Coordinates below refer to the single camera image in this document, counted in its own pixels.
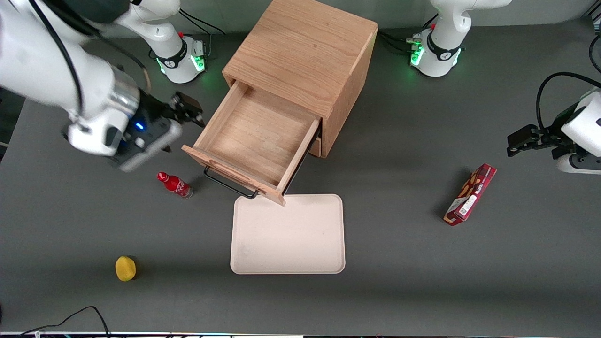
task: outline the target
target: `bottle cap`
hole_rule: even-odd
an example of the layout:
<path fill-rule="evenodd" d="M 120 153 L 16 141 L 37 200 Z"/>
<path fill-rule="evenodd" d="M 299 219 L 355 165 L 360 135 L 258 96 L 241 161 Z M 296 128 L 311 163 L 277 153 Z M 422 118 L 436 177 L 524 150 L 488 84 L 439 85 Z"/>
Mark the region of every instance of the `bottle cap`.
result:
<path fill-rule="evenodd" d="M 167 175 L 167 173 L 164 173 L 163 171 L 161 171 L 160 173 L 158 173 L 156 175 L 156 179 L 161 182 L 167 182 L 167 180 L 169 179 L 169 175 Z"/>

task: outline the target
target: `plastic tray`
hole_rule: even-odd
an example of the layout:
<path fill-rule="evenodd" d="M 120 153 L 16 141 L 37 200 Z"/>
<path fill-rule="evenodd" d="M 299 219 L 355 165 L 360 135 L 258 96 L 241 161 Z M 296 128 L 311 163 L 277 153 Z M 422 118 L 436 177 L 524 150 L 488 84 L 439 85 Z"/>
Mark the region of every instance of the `plastic tray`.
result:
<path fill-rule="evenodd" d="M 282 207 L 263 196 L 234 204 L 230 267 L 236 274 L 337 274 L 344 269 L 342 199 L 286 195 Z"/>

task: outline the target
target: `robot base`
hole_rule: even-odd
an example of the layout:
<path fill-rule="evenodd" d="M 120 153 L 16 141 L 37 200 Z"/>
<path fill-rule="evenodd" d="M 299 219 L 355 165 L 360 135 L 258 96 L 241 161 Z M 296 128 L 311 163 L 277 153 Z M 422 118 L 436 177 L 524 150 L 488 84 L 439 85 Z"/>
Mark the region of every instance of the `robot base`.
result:
<path fill-rule="evenodd" d="M 434 52 L 428 48 L 427 44 L 424 43 L 430 32 L 432 32 L 432 30 L 428 28 L 413 35 L 413 38 L 421 39 L 422 44 L 411 55 L 409 64 L 417 68 L 424 75 L 438 78 L 446 75 L 451 68 L 457 64 L 457 57 L 461 53 L 461 49 L 448 60 L 439 60 L 436 54 L 434 54 Z"/>
<path fill-rule="evenodd" d="M 165 67 L 157 59 L 160 71 L 176 84 L 185 84 L 194 80 L 198 74 L 204 72 L 206 66 L 203 42 L 187 36 L 183 37 L 182 40 L 187 44 L 188 52 L 176 68 Z"/>

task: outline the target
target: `drawer handle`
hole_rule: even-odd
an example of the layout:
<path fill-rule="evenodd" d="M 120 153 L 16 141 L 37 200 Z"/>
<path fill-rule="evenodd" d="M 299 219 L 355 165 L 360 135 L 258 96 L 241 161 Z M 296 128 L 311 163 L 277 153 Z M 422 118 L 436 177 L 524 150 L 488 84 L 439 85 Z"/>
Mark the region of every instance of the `drawer handle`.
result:
<path fill-rule="evenodd" d="M 221 186 L 224 186 L 224 187 L 228 188 L 229 190 L 232 190 L 233 192 L 236 192 L 236 193 L 240 194 L 241 196 L 244 196 L 244 197 L 246 197 L 246 198 L 248 198 L 248 199 L 252 200 L 252 199 L 253 199 L 253 198 L 255 198 L 255 197 L 257 196 L 257 194 L 259 193 L 259 190 L 255 190 L 255 192 L 253 192 L 252 194 L 250 194 L 250 195 L 247 195 L 247 194 L 245 194 L 244 192 L 242 192 L 242 191 L 240 191 L 240 190 L 238 190 L 238 189 L 234 188 L 233 186 L 231 186 L 231 185 L 228 185 L 227 183 L 221 182 L 221 181 L 220 181 L 220 180 L 218 180 L 217 178 L 215 178 L 215 177 L 213 177 L 213 176 L 209 175 L 209 170 L 210 170 L 210 167 L 209 167 L 209 166 L 206 166 L 206 167 L 204 167 L 204 175 L 205 175 L 205 176 L 206 176 L 208 179 L 210 179 L 211 181 L 213 181 L 213 182 L 215 182 L 215 183 L 217 183 L 217 184 L 219 184 L 219 185 L 221 185 Z"/>

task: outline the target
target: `cardboard box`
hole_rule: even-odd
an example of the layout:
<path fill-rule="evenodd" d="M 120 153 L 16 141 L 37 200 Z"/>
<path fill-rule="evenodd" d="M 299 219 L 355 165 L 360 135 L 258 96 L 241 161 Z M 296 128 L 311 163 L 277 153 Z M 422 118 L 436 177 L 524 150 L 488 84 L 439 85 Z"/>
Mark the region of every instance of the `cardboard box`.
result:
<path fill-rule="evenodd" d="M 463 185 L 461 193 L 455 198 L 443 220 L 450 226 L 467 220 L 495 173 L 496 169 L 486 163 L 476 169 Z"/>

